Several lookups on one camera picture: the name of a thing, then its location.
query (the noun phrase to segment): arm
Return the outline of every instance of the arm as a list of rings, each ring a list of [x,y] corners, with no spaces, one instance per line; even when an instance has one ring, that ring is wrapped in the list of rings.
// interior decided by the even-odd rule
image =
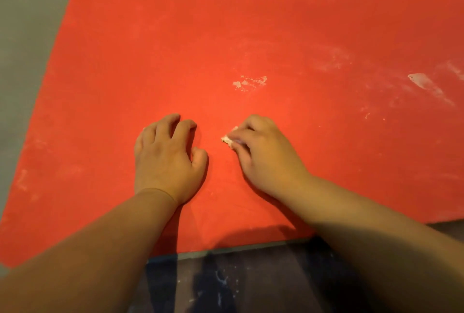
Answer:
[[[315,228],[393,308],[464,311],[460,242],[310,175],[267,117],[252,115],[228,136],[240,142],[232,148],[249,180]]]
[[[125,312],[148,256],[177,206],[200,186],[207,154],[186,144],[191,120],[172,114],[137,138],[136,195],[13,269],[0,281],[2,312]]]

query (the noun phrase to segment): finger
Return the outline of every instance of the finger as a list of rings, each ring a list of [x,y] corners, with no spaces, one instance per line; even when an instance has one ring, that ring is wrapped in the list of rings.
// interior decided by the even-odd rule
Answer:
[[[255,131],[261,131],[266,127],[267,121],[263,116],[251,114],[244,122],[241,123],[239,128],[251,128]]]
[[[252,166],[252,156],[250,155],[250,152],[244,146],[237,142],[233,142],[231,148],[239,156],[240,165],[243,171],[247,173],[250,167]]]
[[[167,140],[171,138],[171,126],[178,121],[181,116],[179,114],[170,114],[164,116],[156,126],[155,140]]]
[[[257,133],[252,131],[251,129],[247,128],[239,128],[235,129],[234,131],[230,131],[227,134],[233,141],[239,141],[241,143],[245,143],[247,146],[253,144],[253,141],[256,139]]]
[[[193,120],[184,120],[179,122],[175,128],[172,140],[180,146],[187,146],[190,130],[196,126],[197,124]]]
[[[145,127],[142,131],[142,145],[147,146],[154,142],[154,135],[156,133],[157,122],[153,122],[151,125]]]
[[[192,166],[201,175],[205,174],[208,153],[204,149],[192,148]]]
[[[142,130],[142,132],[140,132],[139,136],[136,139],[136,144],[134,145],[134,155],[136,157],[140,154],[140,152],[143,149],[143,143],[142,143],[143,131],[144,129]]]

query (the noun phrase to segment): right hand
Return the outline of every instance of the right hand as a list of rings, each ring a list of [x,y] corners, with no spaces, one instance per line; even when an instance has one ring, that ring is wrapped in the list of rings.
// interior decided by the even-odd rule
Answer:
[[[273,197],[284,197],[310,176],[293,146],[269,117],[250,115],[227,136],[234,141],[232,149],[247,178]]]

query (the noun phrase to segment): orange-red surface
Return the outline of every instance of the orange-red surface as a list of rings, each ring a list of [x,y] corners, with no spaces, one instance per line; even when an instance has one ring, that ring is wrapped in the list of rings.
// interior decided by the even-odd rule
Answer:
[[[311,233],[249,187],[220,140],[252,112],[316,175],[421,222],[463,217],[463,23],[464,0],[70,0],[0,261],[17,265],[131,197],[134,140],[171,112],[198,123],[210,162],[156,253]]]

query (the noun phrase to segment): gray floor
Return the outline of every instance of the gray floor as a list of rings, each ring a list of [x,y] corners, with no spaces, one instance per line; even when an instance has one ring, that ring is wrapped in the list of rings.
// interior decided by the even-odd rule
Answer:
[[[68,0],[0,0],[0,214]]]

